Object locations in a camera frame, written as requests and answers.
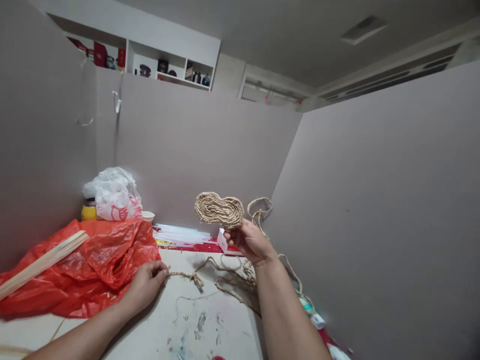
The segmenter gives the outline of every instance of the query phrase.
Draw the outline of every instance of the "gray partition wall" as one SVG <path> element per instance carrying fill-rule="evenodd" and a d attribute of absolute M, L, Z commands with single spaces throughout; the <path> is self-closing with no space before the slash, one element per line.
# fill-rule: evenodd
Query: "gray partition wall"
<path fill-rule="evenodd" d="M 120 75 L 98 71 L 98 158 L 113 164 L 112 91 Z M 186 86 L 124 74 L 118 165 L 133 173 L 155 221 L 200 224 L 195 198 L 204 191 L 249 201 L 271 197 L 302 114 Z"/>
<path fill-rule="evenodd" d="M 96 68 L 25 1 L 0 4 L 0 272 L 82 210 L 96 174 Z"/>
<path fill-rule="evenodd" d="M 304 114 L 264 223 L 354 359 L 477 359 L 480 62 Z"/>

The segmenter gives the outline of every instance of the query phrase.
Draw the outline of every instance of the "woven jute shape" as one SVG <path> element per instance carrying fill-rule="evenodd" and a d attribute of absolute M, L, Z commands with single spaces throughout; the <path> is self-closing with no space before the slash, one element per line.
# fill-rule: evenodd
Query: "woven jute shape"
<path fill-rule="evenodd" d="M 209 224 L 220 224 L 233 229 L 242 224 L 244 206 L 235 197 L 221 198 L 216 192 L 202 192 L 196 197 L 195 211 L 198 217 Z"/>

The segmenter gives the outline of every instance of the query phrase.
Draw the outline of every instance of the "paper cup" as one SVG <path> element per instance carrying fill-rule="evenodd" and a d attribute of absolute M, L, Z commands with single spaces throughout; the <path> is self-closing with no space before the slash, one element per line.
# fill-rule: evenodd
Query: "paper cup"
<path fill-rule="evenodd" d="M 142 211 L 141 212 L 141 217 L 142 217 L 143 220 L 148 221 L 150 223 L 153 223 L 155 214 L 153 212 L 150 212 L 150 211 Z"/>

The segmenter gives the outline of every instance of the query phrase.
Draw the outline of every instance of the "wall shelf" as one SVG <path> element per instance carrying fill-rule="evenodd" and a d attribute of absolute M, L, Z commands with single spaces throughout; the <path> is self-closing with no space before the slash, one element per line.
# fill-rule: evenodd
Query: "wall shelf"
<path fill-rule="evenodd" d="M 190 88 L 195 88 L 195 89 L 201 89 L 201 90 L 207 90 L 207 91 L 210 90 L 209 86 L 205 86 L 205 85 L 202 85 L 202 84 L 199 84 L 199 83 L 196 83 L 196 82 L 185 80 L 185 79 L 177 77 L 177 76 L 168 75 L 168 74 L 163 73 L 163 72 L 157 72 L 156 75 L 157 75 L 157 78 L 160 78 L 162 81 L 166 81 L 166 82 L 169 82 L 169 83 L 178 84 L 178 85 L 185 85 L 185 86 L 188 86 Z"/>
<path fill-rule="evenodd" d="M 98 30 L 93 27 L 83 25 L 72 20 L 48 14 L 52 20 L 64 31 L 64 34 L 68 37 L 75 38 L 82 42 L 87 48 L 93 48 L 93 42 L 96 41 L 105 45 L 108 55 L 114 59 L 118 57 L 118 49 L 125 49 L 125 71 L 129 74 L 140 75 L 140 65 L 146 65 L 150 68 L 150 79 L 158 80 L 169 83 L 183 85 L 194 89 L 200 89 L 204 91 L 211 91 L 211 85 L 213 83 L 214 67 L 202 64 L 197 61 L 190 60 L 188 58 L 162 51 L 143 43 L 130 40 L 128 38 L 122 38 L 114 34 L 110 34 L 105 31 Z M 175 71 L 176 77 L 168 75 L 167 73 L 158 72 L 159 60 L 168 62 L 168 72 Z M 185 79 L 185 71 L 187 64 L 193 65 L 193 72 L 200 72 L 203 79 L 206 75 L 210 77 L 210 85 L 205 86 L 196 82 L 192 82 Z"/>

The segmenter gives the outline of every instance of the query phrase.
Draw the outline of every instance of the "ceiling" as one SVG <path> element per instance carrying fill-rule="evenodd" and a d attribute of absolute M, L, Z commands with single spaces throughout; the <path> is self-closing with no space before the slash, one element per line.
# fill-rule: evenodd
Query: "ceiling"
<path fill-rule="evenodd" d="M 220 52 L 319 87 L 479 14 L 476 0 L 119 0 L 221 39 Z M 375 15 L 388 26 L 340 38 Z"/>

